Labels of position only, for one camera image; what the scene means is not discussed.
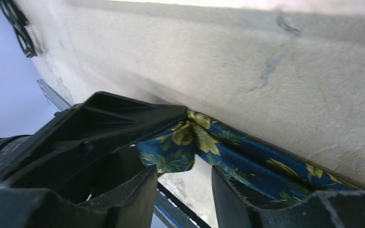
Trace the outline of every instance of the beige tabletop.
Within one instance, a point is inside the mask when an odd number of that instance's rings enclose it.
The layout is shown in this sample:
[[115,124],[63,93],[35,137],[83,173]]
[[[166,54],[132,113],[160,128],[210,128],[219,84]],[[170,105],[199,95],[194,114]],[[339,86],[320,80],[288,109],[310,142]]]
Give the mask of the beige tabletop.
[[[18,0],[36,67],[70,103],[183,104],[365,184],[365,6],[249,2]],[[160,182],[217,227],[210,170]]]

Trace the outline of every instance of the black cable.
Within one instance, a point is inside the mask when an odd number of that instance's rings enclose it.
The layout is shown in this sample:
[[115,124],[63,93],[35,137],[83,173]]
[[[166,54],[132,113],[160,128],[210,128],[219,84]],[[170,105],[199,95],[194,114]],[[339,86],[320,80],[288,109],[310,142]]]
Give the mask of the black cable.
[[16,38],[26,57],[32,58],[37,56],[33,41],[25,28],[29,24],[29,20],[27,20],[23,12],[18,9],[12,0],[0,0],[0,8],[6,19],[13,26]]

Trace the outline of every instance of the fabric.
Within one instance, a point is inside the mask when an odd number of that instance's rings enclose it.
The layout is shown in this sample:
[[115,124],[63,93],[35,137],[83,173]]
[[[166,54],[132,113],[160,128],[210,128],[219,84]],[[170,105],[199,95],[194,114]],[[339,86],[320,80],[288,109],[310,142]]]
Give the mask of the fabric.
[[193,111],[188,111],[185,122],[136,147],[142,162],[155,164],[159,173],[188,171],[197,154],[246,186],[288,204],[302,201],[315,190],[359,189],[276,146]]

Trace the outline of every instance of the yellow leaf print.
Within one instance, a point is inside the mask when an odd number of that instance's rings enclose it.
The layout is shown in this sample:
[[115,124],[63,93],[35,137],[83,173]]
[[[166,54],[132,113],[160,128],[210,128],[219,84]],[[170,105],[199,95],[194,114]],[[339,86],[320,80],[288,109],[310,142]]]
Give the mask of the yellow leaf print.
[[172,129],[172,140],[177,145],[189,145],[194,140],[194,135],[190,128],[190,122],[184,124],[180,122],[174,129]]
[[338,184],[343,184],[343,185],[346,185],[346,186],[348,186],[348,187],[351,187],[351,188],[355,188],[355,189],[359,189],[359,190],[360,190],[360,188],[358,188],[358,187],[356,187],[356,186],[354,186],[354,185],[352,185],[352,184],[349,184],[348,182],[345,182],[345,181],[343,181],[343,180],[338,180],[336,177],[332,176],[331,174],[329,174],[329,173],[327,173],[327,174],[328,174],[329,178],[330,178],[333,182],[336,182],[336,183],[338,183]]
[[297,173],[294,172],[293,169],[289,168],[287,165],[285,165],[285,164],[283,164],[283,163],[281,163],[281,162],[279,162],[279,161],[277,161],[275,159],[272,159],[272,158],[269,159],[267,161],[267,164],[270,165],[270,166],[272,166],[272,167],[275,167],[275,168],[277,168],[277,169],[279,169],[281,171],[286,172],[289,176],[299,177],[297,175]]
[[312,165],[309,165],[306,163],[306,169],[308,171],[308,180],[311,182],[311,176],[315,176],[318,178],[322,177],[322,174],[324,173],[321,169],[316,168]]
[[194,120],[197,124],[205,129],[211,127],[211,118],[201,113],[195,114],[193,111],[187,111],[188,118]]
[[195,143],[197,147],[204,152],[211,152],[216,155],[220,155],[219,149],[216,143],[219,143],[215,138],[210,136],[206,130],[196,123],[191,123],[192,128],[196,134]]

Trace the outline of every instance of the wall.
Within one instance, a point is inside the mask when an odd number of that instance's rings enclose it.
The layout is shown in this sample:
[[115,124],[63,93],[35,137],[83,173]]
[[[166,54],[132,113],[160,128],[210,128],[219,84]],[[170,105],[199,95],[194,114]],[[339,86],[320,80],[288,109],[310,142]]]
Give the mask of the wall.
[[[69,102],[105,90],[183,104],[365,184],[365,11],[18,2],[34,63]],[[202,164],[161,181],[216,226]]]
[[0,137],[33,134],[53,118],[56,108],[37,85],[39,78],[0,10]]

